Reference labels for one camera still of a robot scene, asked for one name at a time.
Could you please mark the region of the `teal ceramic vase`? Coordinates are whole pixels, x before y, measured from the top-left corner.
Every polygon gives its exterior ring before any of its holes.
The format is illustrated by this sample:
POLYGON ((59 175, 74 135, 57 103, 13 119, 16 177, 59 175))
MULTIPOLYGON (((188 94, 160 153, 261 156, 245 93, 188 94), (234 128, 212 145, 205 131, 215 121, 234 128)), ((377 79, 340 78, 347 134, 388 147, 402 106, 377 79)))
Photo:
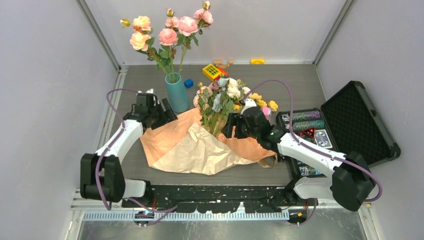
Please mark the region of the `teal ceramic vase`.
POLYGON ((168 101, 172 110, 183 113, 190 107, 189 96, 185 89, 181 75, 171 72, 165 77, 168 101))

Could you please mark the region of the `yellow rose stems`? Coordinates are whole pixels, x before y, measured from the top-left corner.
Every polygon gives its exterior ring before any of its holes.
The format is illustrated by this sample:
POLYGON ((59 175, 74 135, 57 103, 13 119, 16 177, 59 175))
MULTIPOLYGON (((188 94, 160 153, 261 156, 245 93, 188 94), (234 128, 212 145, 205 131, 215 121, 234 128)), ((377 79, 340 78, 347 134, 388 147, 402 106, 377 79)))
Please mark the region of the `yellow rose stems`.
POLYGON ((241 98, 239 102, 236 102, 233 105, 232 111, 236 113, 240 113, 243 105, 245 104, 245 100, 247 98, 253 99, 256 102, 257 107, 259 107, 260 109, 262 109, 263 107, 269 107, 271 108, 272 112, 276 112, 279 109, 279 105, 274 100, 270 100, 266 102, 263 99, 262 95, 259 95, 258 93, 250 93, 248 95, 245 95, 243 98, 241 98))

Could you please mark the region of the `paper flower bouquet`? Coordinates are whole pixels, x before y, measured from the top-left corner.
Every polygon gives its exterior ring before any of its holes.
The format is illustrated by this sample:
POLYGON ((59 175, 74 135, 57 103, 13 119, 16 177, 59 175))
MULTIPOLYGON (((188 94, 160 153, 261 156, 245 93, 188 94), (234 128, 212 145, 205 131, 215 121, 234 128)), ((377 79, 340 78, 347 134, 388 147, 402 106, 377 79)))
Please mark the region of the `paper flower bouquet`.
POLYGON ((201 125, 213 136, 220 134, 230 113, 238 113, 242 99, 249 96, 251 89, 240 79, 221 77, 209 85, 199 83, 193 105, 200 110, 201 125))

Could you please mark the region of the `peach wrapping paper sheet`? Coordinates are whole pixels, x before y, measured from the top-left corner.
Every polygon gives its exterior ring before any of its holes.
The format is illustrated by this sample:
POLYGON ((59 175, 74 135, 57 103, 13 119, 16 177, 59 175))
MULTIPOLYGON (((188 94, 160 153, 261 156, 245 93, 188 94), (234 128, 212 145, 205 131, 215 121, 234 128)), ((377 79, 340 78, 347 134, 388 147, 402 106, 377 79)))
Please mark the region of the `peach wrapping paper sheet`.
POLYGON ((147 129, 140 137, 149 167, 171 173, 215 175, 236 165, 260 164, 275 157, 251 137, 217 137, 201 125, 201 114, 193 108, 177 120, 157 129, 147 129))

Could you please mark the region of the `tan satin ribbon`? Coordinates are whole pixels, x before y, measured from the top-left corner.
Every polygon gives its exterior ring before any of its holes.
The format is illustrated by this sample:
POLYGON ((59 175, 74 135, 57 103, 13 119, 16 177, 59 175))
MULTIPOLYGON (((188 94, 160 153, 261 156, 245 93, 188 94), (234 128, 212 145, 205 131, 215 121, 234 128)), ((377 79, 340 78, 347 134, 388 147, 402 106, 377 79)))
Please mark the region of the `tan satin ribbon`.
POLYGON ((279 164, 278 156, 277 155, 267 156, 267 157, 261 159, 260 161, 258 161, 258 164, 263 168, 277 167, 278 164, 279 164))

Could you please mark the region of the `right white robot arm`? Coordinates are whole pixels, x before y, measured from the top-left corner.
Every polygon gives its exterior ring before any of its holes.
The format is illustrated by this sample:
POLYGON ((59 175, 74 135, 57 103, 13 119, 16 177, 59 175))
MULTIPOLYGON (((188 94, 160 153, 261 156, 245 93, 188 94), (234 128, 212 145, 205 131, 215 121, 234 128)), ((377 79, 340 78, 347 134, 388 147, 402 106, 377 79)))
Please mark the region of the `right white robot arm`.
POLYGON ((221 133, 226 138, 253 138, 264 149, 300 160, 324 175, 294 179, 285 192, 291 205, 299 205, 304 199, 328 199, 356 212, 364 202, 376 201, 383 193, 382 184, 362 155, 336 152, 302 139, 291 129, 270 124, 256 106, 230 113, 221 133))

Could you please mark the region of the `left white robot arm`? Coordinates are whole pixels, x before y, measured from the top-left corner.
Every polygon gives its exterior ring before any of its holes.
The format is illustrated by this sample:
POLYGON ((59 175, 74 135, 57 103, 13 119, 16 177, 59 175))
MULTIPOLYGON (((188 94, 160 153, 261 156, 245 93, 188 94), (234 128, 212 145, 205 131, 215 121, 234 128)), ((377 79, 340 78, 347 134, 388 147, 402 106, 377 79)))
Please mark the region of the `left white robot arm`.
POLYGON ((150 182, 125 178, 122 162, 145 130, 154 130, 177 119, 167 98, 159 100, 151 90, 138 92, 130 112, 120 118, 120 126, 95 153, 80 160, 80 195, 102 201, 106 206, 134 198, 141 207, 153 202, 150 182))

